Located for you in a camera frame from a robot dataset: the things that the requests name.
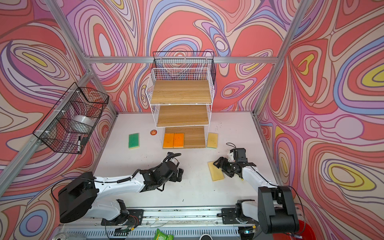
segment green snack bag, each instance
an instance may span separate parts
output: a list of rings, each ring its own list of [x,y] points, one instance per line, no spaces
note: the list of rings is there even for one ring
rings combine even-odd
[[[157,229],[153,240],[173,240],[173,235],[166,235]]]

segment bottom shelf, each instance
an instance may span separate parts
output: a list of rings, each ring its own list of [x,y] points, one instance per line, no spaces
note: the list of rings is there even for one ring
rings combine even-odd
[[[184,148],[205,148],[204,126],[166,127],[165,133],[184,133]]]

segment sponge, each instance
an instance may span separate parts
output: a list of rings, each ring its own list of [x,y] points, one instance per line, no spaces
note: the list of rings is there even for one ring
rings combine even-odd
[[[175,133],[173,148],[184,148],[184,133]]]
[[[214,162],[215,161],[208,163],[209,171],[211,172],[212,181],[224,179],[223,172],[214,166]]]
[[[217,148],[217,139],[218,139],[217,133],[209,132],[208,139],[207,139],[207,147]]]
[[[175,136],[174,133],[166,133],[166,134],[164,134],[163,148],[173,148],[174,136]]]
[[[129,142],[128,142],[128,148],[138,148],[140,146],[139,144],[139,134],[133,133],[129,135]]]

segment wooden shelf board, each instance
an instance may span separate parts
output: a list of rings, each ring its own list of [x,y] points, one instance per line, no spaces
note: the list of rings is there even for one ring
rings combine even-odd
[[[158,80],[151,104],[211,104],[207,80]]]
[[[205,136],[203,126],[167,127],[165,133],[184,133],[184,148],[205,148]]]
[[[158,127],[208,125],[206,105],[161,105]]]

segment wall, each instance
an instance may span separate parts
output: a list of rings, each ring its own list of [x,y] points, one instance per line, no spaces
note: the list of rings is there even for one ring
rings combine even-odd
[[[317,239],[384,239],[383,33],[383,1],[314,1],[258,110]]]
[[[63,1],[61,8],[90,56],[151,56],[213,50],[216,56],[276,56],[297,1]],[[94,64],[117,111],[149,111],[150,64]],[[217,65],[214,111],[252,111],[271,68]]]
[[[84,69],[43,0],[0,2],[0,169]],[[111,125],[103,113],[82,155],[41,146],[0,198],[0,239],[47,239],[59,224],[50,188],[88,171]],[[57,194],[62,184],[58,184]]]

